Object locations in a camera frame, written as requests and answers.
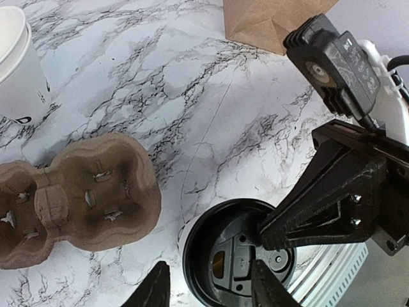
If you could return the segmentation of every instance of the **marble countertop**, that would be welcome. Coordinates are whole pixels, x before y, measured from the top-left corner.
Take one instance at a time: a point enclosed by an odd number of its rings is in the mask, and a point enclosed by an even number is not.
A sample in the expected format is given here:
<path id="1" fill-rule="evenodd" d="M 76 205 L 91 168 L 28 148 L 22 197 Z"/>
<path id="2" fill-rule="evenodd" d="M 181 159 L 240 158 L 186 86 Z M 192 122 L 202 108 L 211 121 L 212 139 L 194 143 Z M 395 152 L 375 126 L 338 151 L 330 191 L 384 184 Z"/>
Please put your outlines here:
<path id="1" fill-rule="evenodd" d="M 331 115 L 287 58 L 224 39 L 221 0 L 9 4 L 27 14 L 53 102 L 35 127 L 0 121 L 0 162 L 45 166 L 70 142 L 123 132 L 149 151 L 163 209 L 139 242 L 99 253 L 60 242 L 40 265 L 1 271 L 0 306 L 118 307 L 159 260 L 171 266 L 171 306 L 200 306 L 180 230 L 231 198 L 278 205 Z M 295 277 L 316 250 L 300 249 Z"/>

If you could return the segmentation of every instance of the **black cable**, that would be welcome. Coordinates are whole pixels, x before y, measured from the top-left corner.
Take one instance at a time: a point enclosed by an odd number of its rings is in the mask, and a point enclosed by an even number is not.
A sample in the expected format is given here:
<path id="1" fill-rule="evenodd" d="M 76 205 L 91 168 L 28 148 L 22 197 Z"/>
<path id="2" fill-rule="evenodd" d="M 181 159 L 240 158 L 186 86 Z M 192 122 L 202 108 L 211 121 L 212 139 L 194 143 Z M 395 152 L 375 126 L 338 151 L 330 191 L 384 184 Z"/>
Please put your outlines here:
<path id="1" fill-rule="evenodd" d="M 394 70 L 396 67 L 402 65 L 409 65 L 409 56 L 397 56 L 391 59 L 388 63 L 387 70 L 390 72 Z"/>
<path id="2" fill-rule="evenodd" d="M 390 77 L 395 82 L 396 86 L 399 86 L 399 85 L 403 84 L 402 78 L 400 78 L 400 76 L 397 74 L 396 71 Z M 407 87 L 404 84 L 403 84 L 402 88 L 399 89 L 399 92 L 402 95 L 402 97 L 406 100 L 406 102 L 409 103 L 409 91 L 408 91 Z"/>

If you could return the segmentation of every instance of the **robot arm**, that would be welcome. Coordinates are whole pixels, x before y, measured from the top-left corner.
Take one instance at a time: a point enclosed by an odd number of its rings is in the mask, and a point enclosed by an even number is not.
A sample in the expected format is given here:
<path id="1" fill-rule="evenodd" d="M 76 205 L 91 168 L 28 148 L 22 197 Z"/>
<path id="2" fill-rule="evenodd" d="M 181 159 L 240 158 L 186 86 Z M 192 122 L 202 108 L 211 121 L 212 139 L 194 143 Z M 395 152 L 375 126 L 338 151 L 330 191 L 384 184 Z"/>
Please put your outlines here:
<path id="1" fill-rule="evenodd" d="M 395 71 L 408 59 L 380 56 L 324 15 L 284 44 L 330 111 L 362 127 L 334 120 L 313 131 L 315 156 L 258 225 L 265 249 L 372 238 L 395 255 L 409 242 L 409 93 Z M 263 261 L 253 261 L 251 280 L 253 306 L 300 306 Z M 169 293 L 169 268 L 159 263 L 123 306 L 166 307 Z"/>

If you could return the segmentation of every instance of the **brown paper bag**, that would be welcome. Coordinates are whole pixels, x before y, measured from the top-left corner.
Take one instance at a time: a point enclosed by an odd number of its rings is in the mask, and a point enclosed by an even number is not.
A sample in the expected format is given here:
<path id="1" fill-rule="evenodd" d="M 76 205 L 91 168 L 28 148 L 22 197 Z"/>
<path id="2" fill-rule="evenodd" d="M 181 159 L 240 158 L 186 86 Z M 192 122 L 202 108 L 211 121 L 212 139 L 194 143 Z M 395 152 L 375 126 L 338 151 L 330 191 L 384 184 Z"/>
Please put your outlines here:
<path id="1" fill-rule="evenodd" d="M 224 0 L 226 38 L 278 54 L 282 41 L 308 18 L 327 13 L 338 0 Z"/>

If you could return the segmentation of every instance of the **paper cup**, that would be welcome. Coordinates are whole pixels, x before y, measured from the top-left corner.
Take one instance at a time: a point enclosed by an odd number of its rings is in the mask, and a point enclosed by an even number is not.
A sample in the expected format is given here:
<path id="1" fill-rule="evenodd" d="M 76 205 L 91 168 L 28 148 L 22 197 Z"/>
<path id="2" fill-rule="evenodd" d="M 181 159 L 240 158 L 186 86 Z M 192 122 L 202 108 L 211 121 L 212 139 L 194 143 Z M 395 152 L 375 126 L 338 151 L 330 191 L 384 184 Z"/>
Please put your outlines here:
<path id="1" fill-rule="evenodd" d="M 182 229 L 179 231 L 178 236 L 178 251 L 180 256 L 183 256 L 183 251 L 185 250 L 185 245 L 187 241 L 187 237 L 189 236 L 190 231 L 192 230 L 193 226 L 196 224 L 197 220 L 202 216 L 196 216 L 190 221 L 188 221 Z"/>
<path id="2" fill-rule="evenodd" d="M 0 8 L 0 114 L 22 125 L 41 121 L 51 103 L 24 12 Z"/>

